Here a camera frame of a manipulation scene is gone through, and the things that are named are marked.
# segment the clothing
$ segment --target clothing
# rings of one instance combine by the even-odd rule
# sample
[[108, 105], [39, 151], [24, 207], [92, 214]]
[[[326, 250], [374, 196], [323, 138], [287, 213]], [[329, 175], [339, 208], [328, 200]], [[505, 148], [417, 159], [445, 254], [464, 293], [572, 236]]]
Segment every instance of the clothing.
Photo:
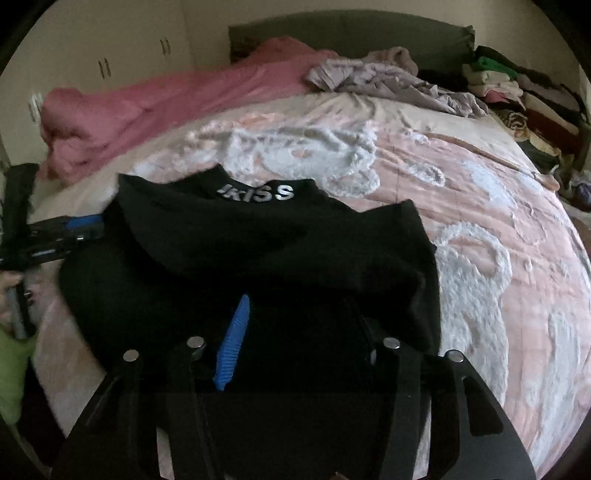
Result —
[[497, 85], [509, 82], [511, 78], [506, 73], [493, 70], [474, 71], [468, 64], [462, 65], [462, 75], [470, 85], [485, 85], [487, 83]]
[[578, 155], [581, 149], [581, 138], [573, 135], [563, 126], [557, 124], [535, 110], [527, 110], [527, 125], [530, 130], [559, 148], [563, 154]]
[[538, 167], [541, 173], [548, 173], [552, 170], [552, 167], [558, 165], [560, 162], [558, 157], [553, 157], [552, 155], [548, 155], [547, 153], [538, 150], [529, 140], [517, 142], [517, 144], [521, 147], [523, 153], [525, 153], [534, 165]]
[[310, 70], [308, 80], [327, 92], [350, 92], [410, 103], [437, 112], [477, 118], [488, 107], [471, 93], [441, 92], [403, 69], [362, 60], [328, 60]]
[[538, 85], [541, 85], [544, 87], [552, 87], [554, 85], [554, 83], [552, 82], [552, 79], [548, 75], [546, 75], [545, 73], [536, 72], [535, 70], [530, 70], [530, 69], [520, 67], [519, 65], [513, 63], [507, 57], [505, 57], [504, 55], [502, 55], [501, 53], [497, 52], [496, 50], [494, 50], [490, 47], [485, 47], [484, 45], [480, 45], [479, 47], [476, 48], [476, 51], [474, 53], [474, 57], [477, 59], [480, 57], [488, 57], [489, 59], [496, 60], [500, 64], [502, 64], [506, 67], [509, 67], [510, 69], [515, 70], [517, 73], [522, 73], [524, 75], [527, 75], [531, 79], [532, 82], [536, 82]]
[[548, 99], [542, 97], [539, 93], [535, 93], [535, 92], [533, 92], [531, 90], [524, 90], [524, 92], [525, 93], [529, 93], [530, 95], [536, 97], [541, 102], [544, 102], [554, 112], [556, 112], [557, 114], [559, 114], [567, 122], [575, 125], [576, 127], [580, 127], [583, 118], [582, 118], [581, 113], [579, 111], [569, 110], [568, 108], [565, 108], [562, 105], [559, 105], [557, 103], [554, 103], [553, 101], [548, 100]]
[[495, 111], [502, 125], [515, 140], [526, 140], [530, 136], [527, 128], [527, 117], [510, 109]]
[[562, 118], [559, 114], [554, 112], [554, 110], [552, 110], [539, 98], [536, 98], [535, 96], [526, 93], [523, 97], [523, 101], [525, 103], [525, 108], [527, 108], [528, 110], [535, 110], [536, 112], [541, 113], [546, 118], [549, 118], [553, 122], [556, 122], [561, 127], [565, 128], [575, 136], [579, 134], [579, 129], [576, 126], [568, 123], [564, 118]]
[[519, 88], [517, 82], [504, 82], [498, 85], [469, 85], [468, 89], [477, 97], [485, 97], [491, 90], [509, 94], [514, 98], [519, 98], [523, 95], [523, 90]]
[[368, 63], [383, 63], [384, 65], [393, 65], [409, 72], [410, 75], [417, 76], [418, 67], [410, 57], [410, 53], [404, 47], [393, 47], [387, 50], [376, 50], [369, 52], [363, 61]]
[[359, 314], [439, 348], [434, 247], [411, 201], [357, 213], [312, 180], [251, 188], [218, 165], [169, 184], [122, 175], [103, 219], [105, 236], [72, 252], [59, 282], [106, 368], [129, 348], [157, 368], [191, 335], [216, 351], [244, 294], [251, 316], [230, 389], [369, 388], [350, 327]]
[[6, 425], [15, 425], [21, 417], [25, 373], [36, 340], [36, 335], [16, 340], [0, 327], [0, 416]]
[[517, 82], [524, 90], [535, 92], [541, 97], [562, 105], [569, 110], [579, 110], [579, 104], [577, 103], [577, 100], [575, 100], [575, 98], [566, 90], [560, 88], [544, 88], [540, 85], [536, 85], [528, 78], [527, 75], [523, 74], [517, 76]]
[[503, 93], [497, 92], [496, 90], [489, 90], [483, 98], [485, 103], [509, 103], [506, 96]]
[[502, 63], [488, 57], [480, 57], [475, 63], [471, 65], [472, 70], [481, 72], [484, 70], [493, 70], [494, 72], [506, 73], [511, 80], [517, 80], [517, 72], [509, 67], [506, 67]]

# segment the crumpled cloth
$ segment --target crumpled cloth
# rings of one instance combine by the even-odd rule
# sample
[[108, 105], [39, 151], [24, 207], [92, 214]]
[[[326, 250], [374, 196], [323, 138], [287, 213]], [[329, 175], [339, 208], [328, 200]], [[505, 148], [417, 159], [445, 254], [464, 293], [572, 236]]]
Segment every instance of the crumpled cloth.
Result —
[[307, 79], [325, 92], [349, 92], [410, 103], [451, 115], [477, 118], [489, 109], [471, 93], [440, 89], [405, 70], [363, 60], [326, 60]]
[[387, 50], [371, 51], [362, 58], [366, 63], [383, 63], [399, 67], [415, 77], [418, 75], [418, 66], [410, 57], [410, 52], [404, 47], [392, 47]]

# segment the screw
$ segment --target screw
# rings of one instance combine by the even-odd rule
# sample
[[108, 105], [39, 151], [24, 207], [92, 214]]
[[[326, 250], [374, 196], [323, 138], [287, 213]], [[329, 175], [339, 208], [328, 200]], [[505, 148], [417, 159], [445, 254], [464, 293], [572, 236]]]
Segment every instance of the screw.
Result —
[[461, 364], [464, 361], [464, 354], [459, 350], [449, 350], [445, 356], [457, 364]]
[[383, 343], [384, 346], [390, 350], [396, 350], [397, 348], [400, 348], [400, 342], [394, 337], [386, 337]]
[[203, 337], [191, 337], [187, 340], [187, 346], [189, 348], [201, 348], [205, 345], [205, 339]]
[[139, 358], [139, 352], [137, 350], [127, 350], [123, 354], [123, 360], [126, 362], [135, 362]]

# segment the gray headboard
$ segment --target gray headboard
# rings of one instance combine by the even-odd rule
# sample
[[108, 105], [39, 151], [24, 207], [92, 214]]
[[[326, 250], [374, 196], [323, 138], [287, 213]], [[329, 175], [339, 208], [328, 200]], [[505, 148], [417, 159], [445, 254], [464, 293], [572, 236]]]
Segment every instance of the gray headboard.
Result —
[[371, 50], [406, 47], [421, 69], [460, 72], [473, 59], [475, 32], [430, 18], [379, 10], [329, 10], [266, 18], [229, 27], [232, 61], [260, 42], [289, 35], [318, 49], [359, 58]]

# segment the black sweatshirt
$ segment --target black sweatshirt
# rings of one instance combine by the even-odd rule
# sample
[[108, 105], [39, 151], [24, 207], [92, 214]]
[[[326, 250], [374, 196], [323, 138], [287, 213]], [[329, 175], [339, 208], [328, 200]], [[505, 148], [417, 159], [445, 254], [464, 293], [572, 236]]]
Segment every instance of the black sweatshirt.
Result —
[[366, 391], [355, 316], [422, 352], [440, 343], [434, 246], [414, 204], [359, 213], [312, 180], [248, 187], [221, 166], [169, 184], [121, 175], [105, 237], [64, 261], [60, 287], [99, 362], [212, 349], [243, 294], [251, 320], [235, 390]]

